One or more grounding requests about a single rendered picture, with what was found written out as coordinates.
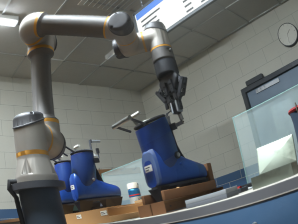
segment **blue boot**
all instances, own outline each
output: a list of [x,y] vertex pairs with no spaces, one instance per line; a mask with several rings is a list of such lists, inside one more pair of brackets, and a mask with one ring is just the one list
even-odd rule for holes
[[152,118],[135,129],[149,187],[207,176],[204,165],[181,156],[165,116]]
[[101,180],[93,160],[92,150],[79,150],[70,155],[72,174],[69,182],[75,201],[97,197],[121,196],[120,188]]
[[70,164],[70,160],[63,160],[55,162],[55,171],[58,175],[59,180],[62,180],[65,182],[66,189],[60,191],[60,196],[63,204],[66,203],[72,203],[74,202],[74,199],[72,197],[71,192],[71,186],[70,186],[70,176],[71,176],[71,170],[72,166]]

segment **clock face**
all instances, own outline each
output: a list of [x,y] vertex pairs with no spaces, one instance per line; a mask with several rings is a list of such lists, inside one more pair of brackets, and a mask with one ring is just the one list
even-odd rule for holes
[[285,23],[278,30],[278,39],[286,47],[294,46],[298,41],[298,31],[290,23]]

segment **transparent partition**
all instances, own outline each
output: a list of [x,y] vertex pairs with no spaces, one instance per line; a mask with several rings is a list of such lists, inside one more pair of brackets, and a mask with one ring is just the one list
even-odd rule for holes
[[151,188],[147,186],[141,159],[105,172],[102,176],[104,182],[116,185],[120,188],[122,205],[130,204],[129,192],[126,186],[130,182],[138,183],[141,196],[150,195],[149,190]]
[[233,117],[247,182],[259,175],[257,148],[293,134],[296,156],[298,143],[288,111],[298,103],[298,85]]

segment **label on box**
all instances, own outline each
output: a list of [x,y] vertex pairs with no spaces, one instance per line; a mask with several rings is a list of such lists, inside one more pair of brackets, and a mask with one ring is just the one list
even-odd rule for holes
[[153,171],[152,164],[145,166],[144,169],[145,169],[145,173],[152,172]]
[[105,211],[101,211],[100,213],[101,213],[101,215],[107,215],[108,212],[107,212],[107,210],[105,210]]

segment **illuminated screen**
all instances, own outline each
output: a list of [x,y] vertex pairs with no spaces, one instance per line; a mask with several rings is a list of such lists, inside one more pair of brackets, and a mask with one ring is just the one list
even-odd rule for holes
[[145,25],[161,21],[168,29],[188,14],[194,12],[209,0],[153,0],[135,14],[138,31],[144,30]]

